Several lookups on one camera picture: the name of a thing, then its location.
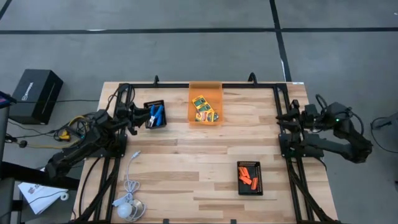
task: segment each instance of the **white plug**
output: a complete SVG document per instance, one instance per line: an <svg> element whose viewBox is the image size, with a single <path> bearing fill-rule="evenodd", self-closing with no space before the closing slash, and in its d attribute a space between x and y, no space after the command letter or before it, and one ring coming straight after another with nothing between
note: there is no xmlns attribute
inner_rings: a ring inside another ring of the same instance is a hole
<svg viewBox="0 0 398 224"><path fill-rule="evenodd" d="M132 155L131 159L137 157L140 153L141 153L141 151L138 151L138 152L134 153L134 154Z"/></svg>

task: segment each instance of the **blue pliers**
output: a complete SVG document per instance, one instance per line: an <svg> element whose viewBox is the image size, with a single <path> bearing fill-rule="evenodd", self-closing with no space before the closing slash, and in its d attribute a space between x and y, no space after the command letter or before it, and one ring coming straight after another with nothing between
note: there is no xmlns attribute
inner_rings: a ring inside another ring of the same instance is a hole
<svg viewBox="0 0 398 224"><path fill-rule="evenodd" d="M163 105L160 105L155 113L155 105L152 105L150 108L150 119L149 119L149 127L153 127L156 119L156 126L160 126L163 123Z"/></svg>

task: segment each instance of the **white cable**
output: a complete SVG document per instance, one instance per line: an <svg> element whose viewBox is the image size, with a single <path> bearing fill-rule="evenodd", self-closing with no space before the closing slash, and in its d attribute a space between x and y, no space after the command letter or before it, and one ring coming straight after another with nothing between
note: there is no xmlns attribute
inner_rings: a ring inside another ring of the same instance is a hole
<svg viewBox="0 0 398 224"><path fill-rule="evenodd" d="M124 188L126 189L127 194L125 196L121 197L120 199L115 200L113 202L114 206L118 206L123 202L132 202L134 200L133 194L134 194L134 192L136 192L139 189L140 184L138 181L129 179L129 169L130 169L130 164L131 164L132 160L134 158L136 158L140 153L141 153L141 151L134 153L131 156L129 163L127 164L126 181L124 181ZM137 218L135 218L135 216L137 215L137 211L138 211L138 209L136 208L136 211L134 212L134 214L130 215L128 218L125 218L125 219L127 221L134 222L134 221L138 220L141 216L143 216L143 214L145 213L145 210L146 210L146 205L143 204L142 213Z"/></svg>

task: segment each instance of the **white paper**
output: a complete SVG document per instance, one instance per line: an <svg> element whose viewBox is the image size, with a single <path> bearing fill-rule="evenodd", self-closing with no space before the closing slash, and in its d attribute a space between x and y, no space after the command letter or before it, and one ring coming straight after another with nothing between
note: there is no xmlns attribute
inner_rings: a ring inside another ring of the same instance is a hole
<svg viewBox="0 0 398 224"><path fill-rule="evenodd" d="M30 184L30 183L21 183L18 185L19 190L22 192L24 197L26 198L27 202L30 203L30 207L32 208L33 212L38 215L42 213L46 208L48 208L51 204L53 204L61 195L68 190L66 189L59 189L55 187L46 187L40 184Z"/></svg>

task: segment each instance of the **blue handle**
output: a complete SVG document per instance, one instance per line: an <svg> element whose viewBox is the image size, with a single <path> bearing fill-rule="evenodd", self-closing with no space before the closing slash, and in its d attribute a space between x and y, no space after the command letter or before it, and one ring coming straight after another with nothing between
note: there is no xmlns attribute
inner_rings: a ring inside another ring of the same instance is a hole
<svg viewBox="0 0 398 224"><path fill-rule="evenodd" d="M157 118L157 121L156 121L156 126L160 126L160 125L162 125L163 124L163 116L162 116L162 113L159 115L159 117Z"/></svg>
<svg viewBox="0 0 398 224"><path fill-rule="evenodd" d="M155 115L155 105L152 105L150 108L150 115L153 116Z"/></svg>
<svg viewBox="0 0 398 224"><path fill-rule="evenodd" d="M161 106L159 107L159 109L157 109L157 112L156 112L156 114L154 115L155 118L158 118L159 115L162 114L162 111L163 111L163 105L161 105Z"/></svg>

